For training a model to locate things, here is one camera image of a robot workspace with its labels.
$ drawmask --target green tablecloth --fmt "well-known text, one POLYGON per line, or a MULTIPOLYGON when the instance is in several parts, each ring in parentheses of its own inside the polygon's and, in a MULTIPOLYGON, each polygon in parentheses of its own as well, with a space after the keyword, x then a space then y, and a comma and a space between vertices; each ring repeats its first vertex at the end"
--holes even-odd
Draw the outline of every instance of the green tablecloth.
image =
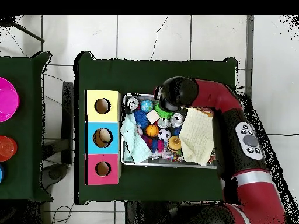
POLYGON ((75 126, 79 126, 79 166, 76 166, 78 170, 75 175, 79 177, 79 184, 75 190, 79 192, 80 203, 87 200, 220 200, 222 195, 216 169, 123 165, 118 185, 85 185, 84 90, 153 93, 154 86, 173 76, 195 77, 234 87, 236 66, 235 58, 221 62, 96 60, 89 52, 80 53, 74 62, 75 95, 79 93, 79 116, 76 118, 75 114, 75 126))
POLYGON ((1 200, 51 201, 40 187, 43 103, 41 77, 50 57, 39 52, 32 58, 0 57, 0 77, 10 81, 20 97, 16 113, 0 123, 0 135, 13 138, 16 155, 2 162, 5 178, 0 184, 1 200))

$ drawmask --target circular hole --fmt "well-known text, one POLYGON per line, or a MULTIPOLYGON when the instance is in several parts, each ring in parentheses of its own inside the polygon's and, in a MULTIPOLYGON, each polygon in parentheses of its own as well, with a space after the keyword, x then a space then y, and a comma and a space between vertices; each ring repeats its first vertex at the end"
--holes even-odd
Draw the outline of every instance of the circular hole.
POLYGON ((99 176, 107 176, 111 171, 111 167, 109 165, 108 162, 99 162, 97 165, 96 165, 96 173, 99 175, 99 176))
POLYGON ((108 99, 98 99, 95 103, 95 110, 99 114, 106 114, 110 111, 111 105, 108 99))
POLYGON ((93 143, 99 148, 107 148, 112 140, 112 133, 108 129, 97 129, 92 137, 93 143))

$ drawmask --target yellow ball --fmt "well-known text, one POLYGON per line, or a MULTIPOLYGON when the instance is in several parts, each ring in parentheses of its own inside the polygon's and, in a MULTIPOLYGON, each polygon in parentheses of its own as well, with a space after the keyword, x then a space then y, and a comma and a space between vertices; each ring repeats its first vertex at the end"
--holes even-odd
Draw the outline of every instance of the yellow ball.
POLYGON ((150 138, 156 137, 159 133, 159 129, 156 125, 151 124, 146 129, 145 132, 150 138))

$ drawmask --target shape sorter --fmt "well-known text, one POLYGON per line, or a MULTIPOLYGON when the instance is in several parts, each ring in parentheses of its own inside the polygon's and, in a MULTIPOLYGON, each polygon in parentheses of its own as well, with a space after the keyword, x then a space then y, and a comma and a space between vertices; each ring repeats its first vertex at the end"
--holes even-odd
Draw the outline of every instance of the shape sorter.
POLYGON ((85 91, 85 184, 118 184, 120 162, 121 94, 85 91))

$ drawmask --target yellow cloth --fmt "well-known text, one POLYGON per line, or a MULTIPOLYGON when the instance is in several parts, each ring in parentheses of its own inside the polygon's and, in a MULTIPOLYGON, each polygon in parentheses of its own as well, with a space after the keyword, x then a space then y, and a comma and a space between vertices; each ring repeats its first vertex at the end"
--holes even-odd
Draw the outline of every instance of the yellow cloth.
POLYGON ((206 166, 214 148, 212 116, 189 108, 179 138, 184 160, 206 166))

